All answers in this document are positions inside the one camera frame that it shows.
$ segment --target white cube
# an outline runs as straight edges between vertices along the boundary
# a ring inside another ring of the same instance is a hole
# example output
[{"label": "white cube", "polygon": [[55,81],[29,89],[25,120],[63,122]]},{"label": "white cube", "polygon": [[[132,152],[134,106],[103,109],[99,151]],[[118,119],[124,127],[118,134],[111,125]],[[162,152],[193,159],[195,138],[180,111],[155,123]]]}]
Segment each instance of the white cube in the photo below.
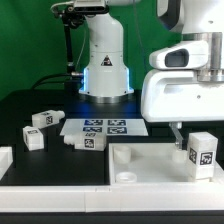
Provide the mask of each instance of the white cube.
[{"label": "white cube", "polygon": [[44,148],[44,137],[38,128],[23,128],[23,140],[30,151]]},{"label": "white cube", "polygon": [[191,133],[188,141],[187,169],[194,179],[212,178],[218,139],[208,132]]},{"label": "white cube", "polygon": [[0,180],[13,162],[12,148],[0,147]]}]

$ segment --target cube with marker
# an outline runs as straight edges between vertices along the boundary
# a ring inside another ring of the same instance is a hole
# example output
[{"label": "cube with marker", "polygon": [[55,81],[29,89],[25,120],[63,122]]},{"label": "cube with marker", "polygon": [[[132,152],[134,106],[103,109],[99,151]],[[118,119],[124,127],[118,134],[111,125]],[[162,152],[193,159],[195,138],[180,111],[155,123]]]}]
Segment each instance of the cube with marker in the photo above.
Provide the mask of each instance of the cube with marker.
[{"label": "cube with marker", "polygon": [[44,148],[44,137],[36,127],[23,128],[23,140],[30,151]]},{"label": "cube with marker", "polygon": [[191,181],[213,177],[217,144],[218,139],[208,132],[190,133],[187,170]]}]

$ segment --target marker sheet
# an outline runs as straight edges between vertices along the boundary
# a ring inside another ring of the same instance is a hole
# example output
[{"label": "marker sheet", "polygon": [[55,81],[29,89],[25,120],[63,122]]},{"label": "marker sheet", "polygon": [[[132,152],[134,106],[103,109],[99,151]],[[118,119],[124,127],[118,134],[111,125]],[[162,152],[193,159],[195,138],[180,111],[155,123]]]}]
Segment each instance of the marker sheet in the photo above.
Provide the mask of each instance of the marker sheet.
[{"label": "marker sheet", "polygon": [[143,119],[67,119],[60,135],[73,135],[81,131],[107,135],[148,135]]}]

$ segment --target black table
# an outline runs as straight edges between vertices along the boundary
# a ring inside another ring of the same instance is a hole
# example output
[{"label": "black table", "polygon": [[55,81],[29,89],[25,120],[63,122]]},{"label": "black table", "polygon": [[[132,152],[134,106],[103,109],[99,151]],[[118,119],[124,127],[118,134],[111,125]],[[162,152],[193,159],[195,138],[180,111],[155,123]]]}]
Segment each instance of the black table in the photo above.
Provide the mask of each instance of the black table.
[{"label": "black table", "polygon": [[[66,118],[141,118],[141,92],[117,104],[94,104],[83,101],[77,94],[63,90],[21,90],[0,102],[0,146],[13,147],[13,164],[0,181],[0,186],[82,186],[109,185],[108,146],[104,152],[74,150],[63,143],[58,125],[41,131],[45,148],[30,153],[26,148],[22,128],[31,126],[32,114],[46,110],[63,110]],[[119,142],[174,142],[168,123],[146,123],[149,136],[110,136],[108,143]],[[224,122],[184,123],[182,134],[209,131],[219,138],[217,161],[224,167]],[[111,213],[19,213],[0,214],[0,223],[223,223],[222,211],[197,212],[111,212]]]}]

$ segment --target white robot body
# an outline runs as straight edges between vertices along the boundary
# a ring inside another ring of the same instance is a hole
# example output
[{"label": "white robot body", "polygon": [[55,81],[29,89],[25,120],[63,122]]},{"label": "white robot body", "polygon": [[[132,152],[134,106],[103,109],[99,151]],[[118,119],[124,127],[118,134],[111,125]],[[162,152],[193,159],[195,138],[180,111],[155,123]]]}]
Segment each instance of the white robot body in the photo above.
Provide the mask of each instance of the white robot body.
[{"label": "white robot body", "polygon": [[161,22],[183,41],[150,55],[155,69],[144,80],[142,116],[148,122],[224,120],[224,1],[157,0],[157,6]]},{"label": "white robot body", "polygon": [[224,120],[224,84],[197,81],[193,70],[152,70],[144,80],[141,114],[149,122]]},{"label": "white robot body", "polygon": [[182,0],[184,27],[182,34],[224,31],[223,0]]},{"label": "white robot body", "polygon": [[109,14],[86,17],[90,30],[90,62],[79,91],[96,102],[118,102],[133,93],[123,62],[123,27]]}]

